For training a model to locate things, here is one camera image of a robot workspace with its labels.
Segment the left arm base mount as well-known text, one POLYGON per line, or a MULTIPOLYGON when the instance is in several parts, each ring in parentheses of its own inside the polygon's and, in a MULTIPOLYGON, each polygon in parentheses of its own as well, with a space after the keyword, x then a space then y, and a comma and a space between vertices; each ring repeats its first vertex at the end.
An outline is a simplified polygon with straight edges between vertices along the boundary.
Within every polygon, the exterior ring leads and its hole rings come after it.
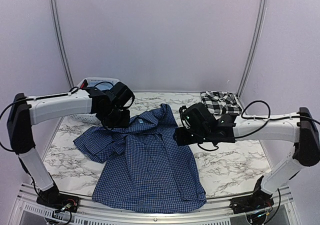
POLYGON ((71 204, 71 207, 69 208, 69 210, 72 213, 76 213, 78 211, 79 202, 80 202, 80 198, 78 196, 71 196, 66 194, 61 194, 60 197, 58 197, 57 200, 53 202, 44 201, 39 196, 36 199, 37 204, 40 204, 49 208, 53 208, 56 210, 62 209, 67 204, 71 204))

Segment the blue checked shirt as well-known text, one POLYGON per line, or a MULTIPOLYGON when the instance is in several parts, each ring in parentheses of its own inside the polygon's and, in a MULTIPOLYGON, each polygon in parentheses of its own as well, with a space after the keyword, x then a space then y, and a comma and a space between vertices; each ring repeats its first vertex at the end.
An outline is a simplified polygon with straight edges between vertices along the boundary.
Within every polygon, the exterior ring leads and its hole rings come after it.
POLYGON ((92 200, 138 213, 188 213, 207 201, 188 146, 174 140, 171 107, 161 104, 126 128, 91 127, 74 140, 91 161, 104 164, 92 200))

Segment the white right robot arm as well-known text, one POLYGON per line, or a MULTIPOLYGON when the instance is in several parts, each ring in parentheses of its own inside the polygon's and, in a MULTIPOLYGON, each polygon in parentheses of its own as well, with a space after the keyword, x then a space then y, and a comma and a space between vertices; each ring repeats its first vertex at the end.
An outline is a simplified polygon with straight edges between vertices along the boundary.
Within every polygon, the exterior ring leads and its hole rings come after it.
POLYGON ((283 184, 303 168, 320 161, 318 121, 306 107, 287 115, 257 117, 223 114, 216 119, 204 105, 197 103, 179 110, 182 126, 173 135, 178 146, 191 144, 235 143, 244 140, 273 140, 292 142, 288 155, 255 184, 247 204, 258 209, 283 184))

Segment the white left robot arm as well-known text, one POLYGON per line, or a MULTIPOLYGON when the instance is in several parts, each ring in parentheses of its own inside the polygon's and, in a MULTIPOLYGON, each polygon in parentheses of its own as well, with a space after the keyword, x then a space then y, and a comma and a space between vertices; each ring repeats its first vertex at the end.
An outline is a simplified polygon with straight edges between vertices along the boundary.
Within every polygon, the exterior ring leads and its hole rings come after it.
POLYGON ((134 101, 134 93, 122 82, 105 90, 87 86, 42 96, 18 93, 1 112, 2 115, 7 114, 9 141, 9 146, 3 145, 2 148, 18 157, 25 173, 39 189, 38 198, 58 208, 63 204, 63 196, 36 148, 34 128, 80 114, 95 115, 105 129, 126 128, 134 101))

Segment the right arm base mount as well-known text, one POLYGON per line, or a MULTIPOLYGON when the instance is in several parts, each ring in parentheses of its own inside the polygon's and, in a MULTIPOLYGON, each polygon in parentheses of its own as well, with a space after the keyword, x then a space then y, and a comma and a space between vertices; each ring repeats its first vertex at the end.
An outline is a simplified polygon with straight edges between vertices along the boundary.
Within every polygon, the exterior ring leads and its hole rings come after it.
POLYGON ((271 197, 253 197, 252 195, 234 197, 230 201, 229 207, 234 214, 246 213, 264 208, 271 208, 274 200, 271 197))

